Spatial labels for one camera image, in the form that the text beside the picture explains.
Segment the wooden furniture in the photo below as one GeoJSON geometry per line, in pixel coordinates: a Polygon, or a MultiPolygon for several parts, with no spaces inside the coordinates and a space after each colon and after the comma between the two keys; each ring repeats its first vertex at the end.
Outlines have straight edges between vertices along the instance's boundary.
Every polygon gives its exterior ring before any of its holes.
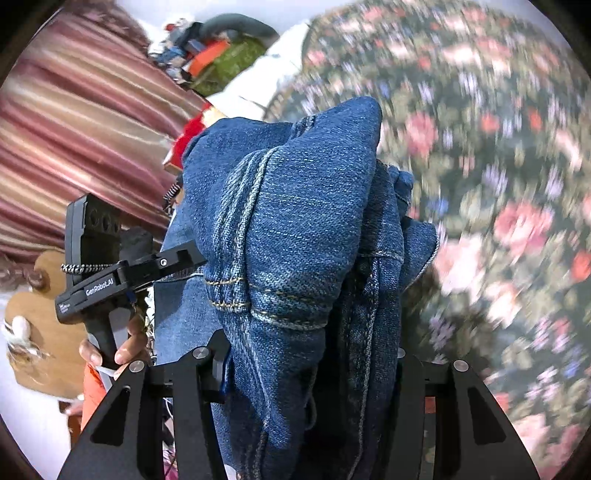
{"type": "Polygon", "coordinates": [[[60,270],[64,254],[47,251],[35,262],[44,272],[41,290],[21,291],[13,295],[6,307],[7,323],[21,315],[31,324],[31,340],[49,357],[23,369],[17,369],[17,383],[31,390],[58,398],[74,399],[83,392],[85,362],[78,353],[86,338],[83,324],[62,325],[57,321],[54,299],[66,289],[66,276],[60,270]]]}

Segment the handheld device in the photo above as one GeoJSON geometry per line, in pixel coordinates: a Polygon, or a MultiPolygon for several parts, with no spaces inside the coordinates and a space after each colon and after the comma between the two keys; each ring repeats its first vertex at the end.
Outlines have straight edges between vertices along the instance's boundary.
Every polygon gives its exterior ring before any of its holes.
{"type": "Polygon", "coordinates": [[[66,213],[67,290],[56,298],[60,323],[84,322],[101,352],[99,370],[108,390],[118,365],[117,349],[127,340],[136,294],[152,282],[204,259],[194,242],[152,254],[151,236],[139,248],[122,248],[120,211],[92,194],[72,202],[66,213]]]}

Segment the black cord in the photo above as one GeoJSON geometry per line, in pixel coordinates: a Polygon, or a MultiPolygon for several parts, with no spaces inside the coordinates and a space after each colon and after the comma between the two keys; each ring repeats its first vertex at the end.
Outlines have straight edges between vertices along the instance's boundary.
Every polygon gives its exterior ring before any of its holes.
{"type": "Polygon", "coordinates": [[[61,271],[67,275],[86,275],[88,273],[98,273],[105,268],[109,268],[113,264],[97,264],[97,265],[70,265],[62,264],[61,271]]]}
{"type": "Polygon", "coordinates": [[[180,193],[183,188],[183,174],[180,173],[177,176],[176,181],[170,186],[168,191],[164,194],[162,198],[162,209],[168,216],[172,216],[173,214],[173,200],[176,196],[180,193]]]}

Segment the floral rug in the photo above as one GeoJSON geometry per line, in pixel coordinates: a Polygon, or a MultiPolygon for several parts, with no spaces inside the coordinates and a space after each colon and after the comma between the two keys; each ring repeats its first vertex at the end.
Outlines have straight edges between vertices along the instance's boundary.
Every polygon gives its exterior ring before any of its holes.
{"type": "Polygon", "coordinates": [[[402,344],[466,359],[552,478],[590,423],[588,75],[532,25],[443,0],[322,15],[303,62],[267,120],[379,100],[379,157],[413,172],[412,215],[441,240],[402,344]]]}

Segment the metal bolt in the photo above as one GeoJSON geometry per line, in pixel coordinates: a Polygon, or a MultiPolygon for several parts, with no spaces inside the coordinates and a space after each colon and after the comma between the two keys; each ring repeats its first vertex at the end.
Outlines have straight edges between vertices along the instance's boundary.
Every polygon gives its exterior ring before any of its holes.
{"type": "Polygon", "coordinates": [[[136,374],[137,372],[141,372],[145,367],[145,363],[143,363],[141,360],[136,360],[135,362],[131,362],[131,365],[129,366],[129,370],[136,374]]]}
{"type": "Polygon", "coordinates": [[[206,358],[208,355],[209,355],[209,350],[205,346],[200,346],[200,347],[197,347],[195,350],[193,350],[193,356],[197,360],[201,360],[202,358],[206,358]]]}
{"type": "Polygon", "coordinates": [[[453,368],[459,372],[465,372],[468,370],[468,364],[464,360],[456,360],[453,363],[453,368]]]}

